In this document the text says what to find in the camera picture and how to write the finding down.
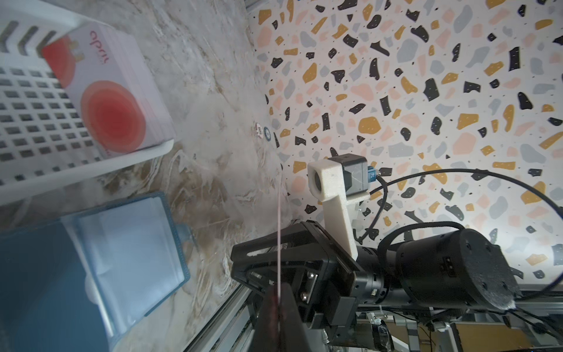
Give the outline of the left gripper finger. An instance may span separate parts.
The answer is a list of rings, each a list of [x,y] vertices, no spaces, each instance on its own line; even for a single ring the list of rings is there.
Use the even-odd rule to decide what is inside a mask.
[[[289,284],[266,290],[248,351],[312,351]]]

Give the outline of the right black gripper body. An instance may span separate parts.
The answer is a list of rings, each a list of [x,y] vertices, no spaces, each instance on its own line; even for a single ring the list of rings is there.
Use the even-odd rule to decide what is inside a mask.
[[[365,281],[363,269],[316,221],[281,230],[281,283],[291,286],[312,329],[349,329]],[[233,246],[232,278],[260,298],[277,283],[277,233]]]

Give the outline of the red-circle credit card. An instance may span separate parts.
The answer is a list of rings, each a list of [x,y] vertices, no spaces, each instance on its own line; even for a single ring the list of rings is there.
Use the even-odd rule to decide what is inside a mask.
[[[281,234],[282,234],[282,230],[281,230],[281,227],[282,227],[282,225],[281,225],[282,208],[281,208],[281,205],[282,205],[282,203],[281,203],[281,200],[282,200],[282,191],[283,191],[282,184],[283,184],[283,174],[280,173],[279,174],[279,187],[278,187],[278,194],[277,194],[277,283],[276,283],[276,285],[277,285],[277,308],[278,308],[278,310],[281,307],[281,298],[282,298],[282,296],[281,296],[281,288],[282,288],[282,285],[281,285],[281,283],[282,283],[282,280],[281,280],[281,278],[282,278],[282,274],[281,274],[281,271],[282,271],[282,269],[281,269],[281,266],[282,266],[282,264],[281,264],[281,249],[282,249],[282,247],[281,247],[281,244],[282,244],[282,241],[281,241],[281,237],[282,237],[281,236]]]

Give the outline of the white plastic basket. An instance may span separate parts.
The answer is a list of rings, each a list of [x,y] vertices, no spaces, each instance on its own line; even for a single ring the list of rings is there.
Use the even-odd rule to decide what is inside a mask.
[[[44,1],[1,2],[1,204],[158,158],[174,142],[105,159],[42,58],[91,19]]]

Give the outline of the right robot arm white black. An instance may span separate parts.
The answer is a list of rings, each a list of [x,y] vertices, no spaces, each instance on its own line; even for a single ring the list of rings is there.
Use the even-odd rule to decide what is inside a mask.
[[[287,287],[302,321],[335,339],[359,313],[378,308],[428,324],[468,309],[511,311],[562,283],[523,291],[501,249],[481,233],[453,221],[435,226],[441,233],[421,240],[408,234],[431,223],[399,227],[372,248],[357,245],[347,224],[303,221],[235,245],[232,276],[262,297]]]

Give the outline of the stack of red-circle cards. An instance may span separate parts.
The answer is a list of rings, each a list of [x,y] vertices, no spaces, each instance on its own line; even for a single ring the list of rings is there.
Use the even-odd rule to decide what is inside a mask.
[[[104,158],[174,140],[171,115],[133,36],[89,22],[41,53]]]

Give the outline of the small white round sticker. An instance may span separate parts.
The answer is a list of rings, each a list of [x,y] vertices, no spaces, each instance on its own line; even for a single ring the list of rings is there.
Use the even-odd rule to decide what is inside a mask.
[[[259,123],[255,124],[255,132],[258,138],[262,139],[264,137],[261,124]]]

